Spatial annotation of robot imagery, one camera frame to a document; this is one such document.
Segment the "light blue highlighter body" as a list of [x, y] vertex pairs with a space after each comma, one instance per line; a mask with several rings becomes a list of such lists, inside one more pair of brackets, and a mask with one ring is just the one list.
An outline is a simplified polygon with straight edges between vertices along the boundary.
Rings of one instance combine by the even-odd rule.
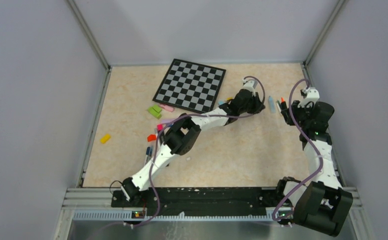
[[275, 106], [275, 102], [274, 102], [274, 100], [273, 100], [271, 95], [268, 97], [268, 105], [269, 105], [269, 108], [270, 108], [270, 112], [272, 114], [275, 114], [276, 113], [276, 106]]

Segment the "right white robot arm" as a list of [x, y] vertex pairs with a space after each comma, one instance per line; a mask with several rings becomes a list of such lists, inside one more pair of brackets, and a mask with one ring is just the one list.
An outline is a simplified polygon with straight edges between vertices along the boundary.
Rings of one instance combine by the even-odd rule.
[[343, 189], [332, 160], [332, 138], [327, 128], [335, 109], [321, 101], [301, 107], [298, 100], [291, 105], [283, 100], [279, 107], [285, 122], [300, 130], [310, 175], [303, 181], [293, 177], [279, 181], [275, 192], [278, 204], [272, 219], [282, 225], [296, 224], [336, 237], [346, 221], [353, 196]]

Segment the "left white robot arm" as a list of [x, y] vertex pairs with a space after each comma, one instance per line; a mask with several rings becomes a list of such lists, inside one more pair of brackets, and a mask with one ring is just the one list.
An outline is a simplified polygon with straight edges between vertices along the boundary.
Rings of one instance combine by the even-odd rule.
[[123, 180], [123, 200], [131, 207], [142, 201], [143, 191], [152, 187], [152, 180], [160, 170], [178, 156], [187, 154], [201, 132], [223, 127], [241, 118], [248, 118], [265, 109], [265, 99], [249, 89], [241, 89], [235, 97], [214, 110], [203, 114], [182, 114], [171, 126], [158, 133], [162, 142], [157, 142], [151, 159], [134, 175]]

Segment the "white marker yellow end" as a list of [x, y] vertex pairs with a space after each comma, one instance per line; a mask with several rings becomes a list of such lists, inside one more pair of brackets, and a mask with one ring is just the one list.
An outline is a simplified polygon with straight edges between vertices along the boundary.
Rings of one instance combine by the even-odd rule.
[[277, 108], [278, 108], [278, 111], [281, 112], [281, 108], [280, 108], [280, 103], [279, 103], [279, 101], [276, 101], [276, 106], [277, 106]]

